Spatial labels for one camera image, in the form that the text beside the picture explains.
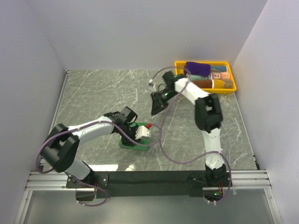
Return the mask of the green towel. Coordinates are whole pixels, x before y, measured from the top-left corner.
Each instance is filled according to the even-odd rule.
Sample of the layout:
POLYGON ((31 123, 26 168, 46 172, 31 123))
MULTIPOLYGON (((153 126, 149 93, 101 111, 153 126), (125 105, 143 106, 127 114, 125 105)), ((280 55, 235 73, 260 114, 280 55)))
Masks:
MULTIPOLYGON (((136 126, 147 126, 148 123, 146 122, 134 122, 131 124, 131 127, 136 127, 136 126)), ((134 146, 125 146, 122 144, 121 140, 119 141, 119 147, 124 148, 124 149, 133 149, 133 150, 142 150, 142 151, 147 151, 149 149, 148 145, 150 144, 150 139, 142 137, 139 139, 139 143, 146 145, 146 146, 139 146, 139 145, 134 145, 134 146)))

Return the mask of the purple towel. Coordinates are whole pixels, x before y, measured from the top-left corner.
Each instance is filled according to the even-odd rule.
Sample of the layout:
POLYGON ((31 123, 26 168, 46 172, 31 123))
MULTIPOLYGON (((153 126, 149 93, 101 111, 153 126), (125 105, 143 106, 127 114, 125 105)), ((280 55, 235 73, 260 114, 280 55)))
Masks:
POLYGON ((184 66, 184 74, 208 77, 211 72, 211 65, 198 62, 186 62, 184 66))

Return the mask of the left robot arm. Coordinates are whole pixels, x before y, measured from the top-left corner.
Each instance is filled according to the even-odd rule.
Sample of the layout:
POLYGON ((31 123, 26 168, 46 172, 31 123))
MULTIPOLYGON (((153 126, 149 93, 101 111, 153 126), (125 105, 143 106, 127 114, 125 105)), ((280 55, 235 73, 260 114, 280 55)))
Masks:
POLYGON ((117 133, 121 143, 133 147, 135 142, 150 136, 146 126, 134 124, 137 114, 129 107, 120 112, 109 112, 98 119, 77 125, 56 125, 39 151, 40 155, 58 172, 77 178, 78 183, 87 188, 93 184, 93 170, 83 161, 76 159, 79 146, 100 136, 117 133))

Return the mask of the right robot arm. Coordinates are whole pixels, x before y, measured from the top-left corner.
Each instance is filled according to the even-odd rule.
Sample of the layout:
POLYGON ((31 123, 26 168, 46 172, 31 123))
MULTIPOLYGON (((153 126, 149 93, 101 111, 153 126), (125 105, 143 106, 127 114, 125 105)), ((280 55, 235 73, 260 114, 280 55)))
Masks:
POLYGON ((168 101, 181 93, 194 105, 194 119, 197 128, 202 132, 206 150, 205 178, 198 179, 200 183, 207 186, 219 186, 224 183, 229 173, 223 157, 220 140, 220 127, 223 120, 218 95, 202 90, 187 76, 174 75, 168 71, 162 76, 165 88, 161 91, 151 93, 152 108, 151 115, 157 115, 169 107, 168 101))

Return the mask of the yellow plastic tray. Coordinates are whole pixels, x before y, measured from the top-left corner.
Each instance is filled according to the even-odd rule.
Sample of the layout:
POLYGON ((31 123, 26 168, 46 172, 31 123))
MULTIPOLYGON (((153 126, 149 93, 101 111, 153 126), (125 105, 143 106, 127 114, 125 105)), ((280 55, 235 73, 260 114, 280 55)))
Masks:
MULTIPOLYGON (((186 64, 187 61, 176 61, 174 63, 175 66, 175 73, 176 75, 178 74, 184 74, 184 66, 186 64)), ((236 91, 236 84, 235 84, 235 80, 230 68, 230 65, 228 62, 225 61, 188 61, 188 62, 198 62, 198 63, 206 63, 209 65, 224 65, 227 66, 228 68, 228 72, 231 74, 231 80, 233 81, 234 84, 234 88, 233 89, 203 89, 204 91, 207 91, 209 93, 217 93, 217 94, 230 94, 236 91)))

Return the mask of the rolled mint towel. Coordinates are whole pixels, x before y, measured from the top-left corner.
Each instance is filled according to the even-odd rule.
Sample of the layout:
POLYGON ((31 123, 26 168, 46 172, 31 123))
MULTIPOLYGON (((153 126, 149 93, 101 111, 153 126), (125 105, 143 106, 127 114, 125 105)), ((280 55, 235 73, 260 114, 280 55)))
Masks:
POLYGON ((191 81, 204 81, 208 80, 208 77, 198 76, 198 75, 190 75, 191 81))

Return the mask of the rolled brown towel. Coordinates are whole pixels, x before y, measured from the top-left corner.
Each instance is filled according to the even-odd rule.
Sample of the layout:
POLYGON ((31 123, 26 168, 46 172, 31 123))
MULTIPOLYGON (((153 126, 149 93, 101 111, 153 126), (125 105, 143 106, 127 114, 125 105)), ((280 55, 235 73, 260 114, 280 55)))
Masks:
POLYGON ((202 89, 213 89, 214 88, 214 82, 212 80, 196 80, 196 81, 193 81, 193 83, 202 89))

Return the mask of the black base beam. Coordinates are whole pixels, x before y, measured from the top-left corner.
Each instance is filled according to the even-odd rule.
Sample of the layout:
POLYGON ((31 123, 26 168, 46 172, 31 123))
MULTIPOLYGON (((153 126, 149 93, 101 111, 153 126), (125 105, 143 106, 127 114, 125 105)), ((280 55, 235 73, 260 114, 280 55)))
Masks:
POLYGON ((213 176, 210 171, 96 171, 87 184, 97 186, 109 197, 184 196, 203 197, 203 188, 232 185, 229 173, 213 176))

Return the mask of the rolled pink printed towel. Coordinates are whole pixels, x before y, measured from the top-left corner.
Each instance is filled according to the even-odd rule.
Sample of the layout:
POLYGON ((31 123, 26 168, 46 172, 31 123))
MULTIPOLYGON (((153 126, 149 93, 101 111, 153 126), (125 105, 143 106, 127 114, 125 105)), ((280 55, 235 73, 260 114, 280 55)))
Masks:
POLYGON ((229 72, 211 72, 209 79, 220 79, 220 80, 230 80, 231 74, 229 72))

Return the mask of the aluminium rail frame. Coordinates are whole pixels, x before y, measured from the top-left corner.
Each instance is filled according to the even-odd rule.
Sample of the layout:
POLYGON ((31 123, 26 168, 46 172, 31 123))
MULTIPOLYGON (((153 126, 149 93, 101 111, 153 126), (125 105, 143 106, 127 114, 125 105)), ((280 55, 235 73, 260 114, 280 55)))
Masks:
MULTIPOLYGON (((130 106, 140 121, 152 117, 148 80, 153 70, 69 70, 53 124, 76 125, 105 112, 130 106)), ((30 173, 16 218, 18 224, 280 224, 282 218, 265 170, 257 170, 234 94, 220 97, 224 122, 222 146, 233 169, 234 186, 219 205, 188 196, 115 197, 88 208, 67 189, 68 177, 30 173)))

